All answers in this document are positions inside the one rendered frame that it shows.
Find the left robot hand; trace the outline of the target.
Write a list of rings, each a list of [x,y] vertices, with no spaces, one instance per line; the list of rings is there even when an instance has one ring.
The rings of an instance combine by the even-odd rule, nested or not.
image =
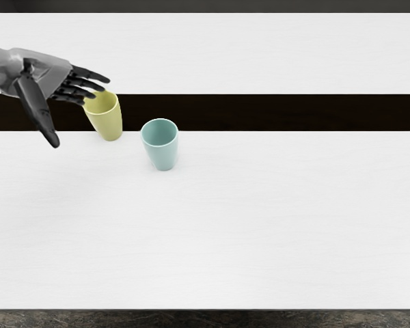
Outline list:
[[[20,99],[28,118],[54,148],[60,141],[47,100],[83,105],[85,98],[95,98],[88,88],[102,92],[105,89],[100,84],[110,82],[66,59],[18,48],[8,51],[3,74],[1,93]]]

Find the yellow cup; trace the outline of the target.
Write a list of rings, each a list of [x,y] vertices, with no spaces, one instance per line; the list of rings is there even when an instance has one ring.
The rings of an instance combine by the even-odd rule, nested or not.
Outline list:
[[[94,92],[86,98],[83,110],[95,131],[105,141],[115,141],[122,135],[122,112],[116,94],[107,90]]]

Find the light blue cup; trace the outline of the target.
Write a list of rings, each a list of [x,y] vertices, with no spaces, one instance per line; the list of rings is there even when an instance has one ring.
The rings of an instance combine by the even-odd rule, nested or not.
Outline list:
[[[146,122],[140,136],[153,166],[159,171],[171,170],[178,158],[178,127],[165,118]]]

